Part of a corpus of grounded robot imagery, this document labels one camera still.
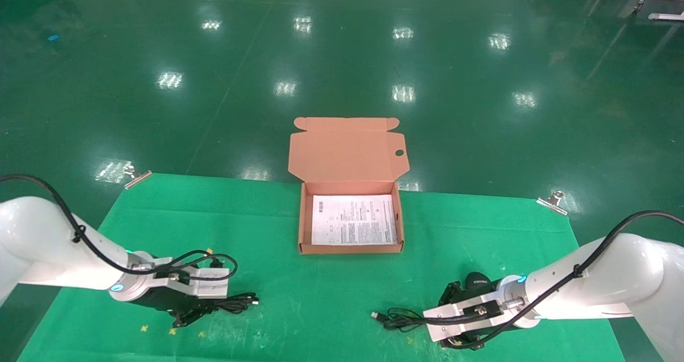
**epoxy floor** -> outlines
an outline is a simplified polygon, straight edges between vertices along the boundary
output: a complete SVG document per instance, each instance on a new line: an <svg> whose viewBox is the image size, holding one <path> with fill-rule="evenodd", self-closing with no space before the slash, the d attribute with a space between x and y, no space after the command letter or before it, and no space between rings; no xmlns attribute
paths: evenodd
<svg viewBox="0 0 684 362"><path fill-rule="evenodd" d="M396 117L403 189L561 189L586 243L635 211L684 215L684 38L647 20L684 7L625 18L635 2L0 0L0 173L44 177L97 226L127 162L297 182L297 116ZM667 222L633 231L684 244ZM0 359L55 293L10 297ZM635 321L613 328L627 360L659 360Z"/></svg>

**metal bracket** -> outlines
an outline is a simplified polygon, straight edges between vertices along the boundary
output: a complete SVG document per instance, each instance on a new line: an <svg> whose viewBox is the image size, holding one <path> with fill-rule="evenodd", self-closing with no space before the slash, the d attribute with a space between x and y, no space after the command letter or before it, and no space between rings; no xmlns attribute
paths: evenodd
<svg viewBox="0 0 684 362"><path fill-rule="evenodd" d="M564 196L565 195L562 191L554 191L548 199L538 198L537 203L561 214L562 216L567 216L568 212L558 206L560 199L562 199Z"/></svg>
<svg viewBox="0 0 684 362"><path fill-rule="evenodd" d="M648 19L664 19L669 21L684 21L684 12L682 14L668 14L668 13L652 13L648 15Z"/></svg>
<svg viewBox="0 0 684 362"><path fill-rule="evenodd" d="M124 174L127 174L132 179L130 182L127 182L125 184L124 189L131 189L134 185L152 176L152 171L147 171L141 175L140 172L138 172L135 169L135 167L131 164L126 166L126 168L124 169Z"/></svg>

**table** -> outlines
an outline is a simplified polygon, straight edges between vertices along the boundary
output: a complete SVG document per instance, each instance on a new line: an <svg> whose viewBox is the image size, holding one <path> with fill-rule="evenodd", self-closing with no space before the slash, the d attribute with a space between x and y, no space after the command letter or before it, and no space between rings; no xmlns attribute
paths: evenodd
<svg viewBox="0 0 684 362"><path fill-rule="evenodd" d="M300 186L154 174L123 191L100 232L130 250L233 255L230 293L261 299L171 330L166 313L105 291L62 289L21 362L218 360L623 360L606 320L542 321L482 350L443 350L427 330L386 331L371 311L437 303L471 271L525 274L577 247L567 218L533 199L402 192L401 254L300 255Z"/></svg>

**black cable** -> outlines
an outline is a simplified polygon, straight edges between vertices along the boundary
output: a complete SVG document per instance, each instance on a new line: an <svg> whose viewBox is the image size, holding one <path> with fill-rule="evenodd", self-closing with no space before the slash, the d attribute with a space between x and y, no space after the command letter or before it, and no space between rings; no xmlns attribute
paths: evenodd
<svg viewBox="0 0 684 362"><path fill-rule="evenodd" d="M73 213L69 209L69 207L66 205L66 202L64 199L62 199L61 195L51 186L48 184L48 182L42 180L39 177L33 176L33 175L27 175L27 174L10 174L10 175L5 175L5 176L0 176L0 182L4 181L12 181L12 180L24 180L24 181L31 181L36 184L41 185L44 189L46 189L52 198L55 200L57 206L59 209L62 211L64 214L66 220L68 220L69 224L74 229L74 238L73 242L78 243L80 241L83 241L85 245L93 251L96 257L100 258L103 262L108 264L109 266L117 269L120 272L125 272L126 274L133 274L133 275L150 275L150 274L156 274L157 272L176 272L180 271L185 267L191 266L198 264L199 262L202 262L204 260L209 260L209 259L218 259L218 258L224 258L227 259L229 262L231 262L234 267L232 270L230 270L228 275L217 277L217 278L211 278L211 277L202 277L202 276L189 276L189 279L194 279L196 281L224 281L225 279L229 279L235 273L237 272L237 262L235 259L230 257L229 255L225 254L209 254L205 250L192 250L190 252L186 252L183 255L180 255L180 257L177 257L175 259L172 259L171 262L168 262L167 264L163 265L157 265L157 267L154 267L152 269L144 269L144 270L138 270L138 269L129 269L126 267L122 267L121 265L117 264L113 260L107 258L106 255L104 255L98 248L91 242L91 240L86 236L86 227L83 225L78 224L76 219L74 218ZM197 255L197 254L202 254L203 257L199 259L195 259L188 264L181 264L181 265L175 265L179 261L185 259L186 257L190 257L192 255Z"/></svg>
<svg viewBox="0 0 684 362"><path fill-rule="evenodd" d="M215 306L228 311L231 314L240 314L246 309L250 308L250 304L259 304L259 299L256 293L242 293L234 296L229 296L226 299L216 301Z"/></svg>
<svg viewBox="0 0 684 362"><path fill-rule="evenodd" d="M408 333L422 325L463 325L487 318L486 313L469 313L446 318L424 318L413 310L400 307L392 307L387 310L386 314L372 313L371 316L382 323L386 330L399 330L402 333Z"/></svg>
<svg viewBox="0 0 684 362"><path fill-rule="evenodd" d="M666 213L664 211L655 211L655 210L648 210L648 211L641 211L637 213L633 213L632 215L628 216L627 218L623 219L620 223L618 223L617 226L615 226L608 235L603 239L603 242L598 245L596 250L592 252L589 257L582 262L582 264L576 264L574 265L574 268L572 269L572 272L563 277L560 281L558 281L556 284L553 286L549 287L547 291L544 291L540 296L537 297L534 301L532 301L530 304L526 305L525 308L523 308L520 313L518 313L516 316L511 318L511 320L507 321L506 323L503 323L502 325L498 326L496 330L493 332L489 333L486 337L482 337L479 340L476 340L474 342L468 342L468 343L461 343L459 345L453 344L450 346L451 348L455 349L467 349L467 348L475 348L479 347L480 345L484 345L484 343L489 342L492 340L492 338L496 337L496 335L499 335L503 333L503 331L507 330L510 328L510 326L513 326L513 324L520 320L523 316L527 315L532 309L535 308L538 304L542 303L544 299L548 298L551 294L553 294L557 289L560 289L561 287L565 286L568 282L572 281L572 279L577 279L581 278L583 272L591 265L593 262L600 257L601 254L603 254L610 243L613 243L613 240L618 236L620 232L622 232L628 225L634 223L635 221L645 218L647 216L660 216L662 218L668 218L672 221L676 221L679 224L684 225L684 220L681 218L677 218L677 216L674 216L672 214Z"/></svg>

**metal clip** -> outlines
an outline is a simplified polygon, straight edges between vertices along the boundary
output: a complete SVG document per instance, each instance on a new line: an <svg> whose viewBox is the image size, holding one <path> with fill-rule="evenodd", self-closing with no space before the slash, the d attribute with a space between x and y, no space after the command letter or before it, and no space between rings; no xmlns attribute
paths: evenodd
<svg viewBox="0 0 684 362"><path fill-rule="evenodd" d="M124 189L131 189L134 185L152 176L152 171L147 171L141 175L132 164L129 164L124 168L124 174L127 174L132 179L130 182L126 183Z"/></svg>
<svg viewBox="0 0 684 362"><path fill-rule="evenodd" d="M565 195L562 191L554 191L548 199L538 198L537 203L547 207L548 209L556 211L562 216L567 216L568 212L558 206L558 203L560 203L560 199L562 199L563 196Z"/></svg>

